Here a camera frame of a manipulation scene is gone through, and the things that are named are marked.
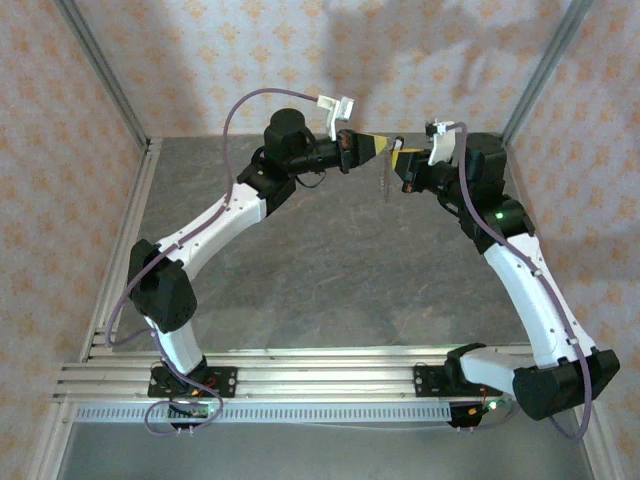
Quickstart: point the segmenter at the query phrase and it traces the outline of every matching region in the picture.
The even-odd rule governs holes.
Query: purple cable
[[[502,235],[495,232],[489,225],[487,225],[485,221],[482,219],[482,217],[478,214],[475,207],[473,206],[473,202],[471,201],[471,195],[469,194],[469,186],[467,185],[467,176],[466,176],[466,170],[465,170],[467,126],[463,122],[458,122],[458,123],[454,123],[453,125],[449,125],[447,127],[447,130],[454,130],[456,128],[460,128],[462,130],[460,148],[457,149],[458,173],[460,177],[460,186],[461,186],[460,190],[462,191],[462,197],[464,198],[464,203],[467,209],[469,210],[471,217],[473,217],[473,219],[480,226],[480,228],[482,228],[482,230],[484,230],[491,238],[493,238],[496,242],[498,242],[503,247],[506,247],[513,255],[519,258],[527,266],[527,268],[531,271],[531,274],[533,275],[535,272],[539,270],[538,267],[536,267],[536,265],[533,263],[533,261],[529,257],[527,257],[524,253],[522,253],[518,248],[516,248],[511,243],[509,243],[506,238],[504,238]],[[542,285],[542,287],[544,288],[545,292],[549,296],[549,299],[551,300],[551,303],[553,304],[554,308],[558,312],[558,315],[560,316],[560,321],[562,322],[562,325],[564,326],[565,331],[569,335],[569,338],[575,338],[575,333],[573,331],[573,328],[571,327],[571,322],[567,318],[567,314],[565,313],[564,308],[562,308],[562,303],[560,302],[560,299],[556,295],[556,292],[551,287],[551,284],[542,274],[537,275],[537,278],[540,284]],[[580,348],[580,345],[577,343],[573,345],[573,348],[576,352],[576,356],[578,357],[580,368],[582,369],[582,377],[584,380],[584,413],[582,415],[582,422],[576,434],[572,435],[566,432],[553,417],[550,417],[550,418],[553,425],[558,429],[558,431],[562,435],[564,435],[568,439],[580,441],[582,440],[582,437],[584,437],[584,434],[587,432],[587,428],[589,427],[589,420],[591,419],[591,407],[593,402],[593,391],[591,389],[591,374],[589,372],[589,366],[587,365],[587,359],[584,356],[584,353],[582,352],[582,348]]]
[[[133,278],[133,280],[131,280],[131,282],[129,282],[124,292],[122,292],[122,295],[120,295],[120,298],[116,302],[116,305],[113,308],[113,311],[111,312],[109,320],[107,321],[107,325],[105,328],[105,344],[107,345],[107,347],[109,348],[119,347],[133,340],[139,335],[150,331],[149,328],[143,328],[142,330],[138,330],[137,332],[129,335],[127,338],[123,340],[115,341],[111,339],[111,333],[113,331],[113,325],[115,324],[116,318],[118,317],[118,314],[122,310],[122,306],[124,305],[124,302],[127,300],[129,295],[131,295],[131,292],[133,291],[134,287],[140,282],[140,280],[142,280],[142,277],[144,277],[147,273],[149,273],[151,269],[160,262],[160,260],[166,257],[173,250],[175,250],[179,246],[191,240],[193,237],[195,237],[200,232],[202,232],[205,228],[211,226],[211,224],[215,222],[220,217],[220,215],[222,215],[222,213],[225,211],[225,208],[227,207],[227,205],[229,204],[229,201],[231,200],[231,195],[233,194],[233,184],[234,184],[233,170],[231,169],[231,162],[229,161],[229,152],[228,152],[228,137],[229,137],[229,126],[231,125],[231,119],[233,118],[233,114],[236,113],[236,110],[238,110],[238,108],[240,108],[240,106],[244,102],[249,100],[251,97],[255,97],[256,95],[261,95],[263,93],[282,93],[284,95],[290,95],[292,97],[302,98],[304,100],[309,100],[311,102],[318,101],[318,97],[307,95],[306,93],[294,92],[292,90],[287,90],[284,88],[260,88],[258,90],[254,90],[253,92],[247,93],[244,97],[238,100],[233,107],[231,107],[231,110],[227,115],[227,119],[224,122],[224,128],[222,130],[222,161],[227,169],[227,181],[228,181],[227,192],[224,197],[224,202],[222,202],[222,205],[220,206],[220,208],[213,215],[211,215],[211,217],[209,217],[209,219],[207,219],[206,222],[194,228],[192,231],[190,231],[189,233],[184,235],[182,238],[180,238],[177,244],[173,244],[169,246],[166,250],[161,252],[160,255],[158,255],[151,262],[149,262],[149,264],[145,268],[143,268],[138,273],[138,275],[136,275]]]
[[[129,284],[125,287],[124,291],[122,292],[122,295],[120,295],[120,298],[118,298],[118,301],[116,302],[116,304],[115,304],[115,306],[113,308],[113,311],[111,312],[111,315],[109,316],[109,320],[107,321],[107,325],[105,327],[105,344],[110,348],[117,347],[117,346],[120,346],[120,345],[124,345],[125,343],[133,340],[134,338],[138,337],[139,335],[141,335],[143,333],[150,332],[151,336],[153,337],[153,340],[154,340],[154,342],[156,344],[156,347],[158,348],[158,351],[160,352],[160,355],[162,356],[164,362],[167,364],[167,366],[169,367],[171,372],[176,377],[180,378],[182,381],[194,386],[198,390],[203,390],[205,392],[210,393],[211,395],[213,395],[218,400],[218,402],[220,403],[220,406],[216,410],[216,412],[209,419],[207,419],[205,422],[199,424],[197,427],[191,428],[190,430],[191,430],[192,433],[193,433],[193,431],[195,431],[198,428],[210,425],[216,418],[218,418],[220,416],[220,414],[222,413],[222,409],[223,409],[222,397],[220,397],[220,395],[217,392],[215,392],[214,390],[210,389],[209,387],[206,387],[205,385],[202,385],[202,384],[200,384],[198,382],[194,382],[189,377],[187,377],[186,375],[184,375],[180,371],[178,371],[178,369],[173,364],[173,362],[169,359],[169,357],[166,354],[164,348],[162,347],[162,344],[160,343],[160,340],[158,339],[157,331],[155,329],[153,329],[153,328],[144,328],[142,330],[139,330],[139,331],[129,335],[128,337],[124,338],[123,340],[119,340],[119,341],[112,340],[111,339],[111,335],[112,335],[112,332],[113,332],[113,326],[115,324],[116,318],[118,317],[118,314],[122,310],[124,302],[129,297],[129,295],[131,295],[131,292],[133,291],[135,286],[138,283],[140,283],[142,278],[147,273],[149,273],[153,269],[153,267],[155,267],[163,258],[165,258],[167,255],[169,255],[171,252],[173,252],[177,248],[180,248],[184,243],[186,243],[189,240],[191,240],[193,237],[195,237],[200,232],[202,232],[205,228],[211,226],[213,224],[213,222],[215,222],[222,215],[222,213],[225,211],[227,205],[229,204],[229,201],[231,200],[231,195],[233,194],[233,185],[234,185],[233,170],[231,168],[231,162],[229,161],[229,152],[228,152],[228,137],[229,137],[229,126],[231,124],[231,119],[233,118],[233,114],[236,112],[236,110],[238,110],[238,108],[240,108],[240,106],[244,102],[249,100],[251,97],[255,97],[256,95],[260,95],[260,94],[263,94],[263,93],[282,93],[284,95],[290,95],[292,97],[302,98],[304,100],[309,100],[311,102],[317,102],[318,101],[318,97],[314,97],[312,95],[307,95],[305,93],[294,92],[292,90],[287,90],[287,89],[284,89],[284,88],[260,88],[258,90],[254,90],[253,92],[250,92],[250,93],[246,94],[244,97],[242,97],[240,100],[238,100],[236,102],[236,104],[229,111],[229,114],[227,115],[227,119],[224,122],[224,128],[222,130],[222,161],[223,161],[223,163],[224,163],[224,165],[225,165],[225,167],[227,169],[227,180],[228,180],[227,192],[226,192],[225,197],[224,197],[224,202],[222,202],[222,205],[220,206],[220,208],[213,215],[211,215],[211,217],[209,217],[207,219],[207,221],[205,221],[203,224],[199,225],[198,227],[194,228],[192,231],[190,231],[189,233],[184,235],[176,243],[174,243],[172,245],[169,245],[165,250],[160,252],[160,254],[157,257],[155,257],[153,260],[151,260],[151,262],[149,262],[142,270],[140,270],[140,272],[138,272],[138,274],[135,277],[133,277],[131,282],[129,282]],[[162,400],[162,401],[156,402],[153,405],[151,405],[147,409],[147,411],[145,413],[145,416],[144,416],[144,423],[145,423],[145,426],[146,426],[147,430],[150,433],[152,433],[153,435],[168,436],[168,435],[174,435],[175,432],[158,432],[156,430],[153,430],[151,428],[151,426],[149,425],[149,416],[151,415],[151,411],[155,407],[157,407],[159,405],[173,405],[173,406],[180,407],[180,406],[202,406],[202,405],[205,405],[205,404],[198,403],[198,402],[180,403],[180,402],[174,402],[174,401],[171,401],[171,400]]]

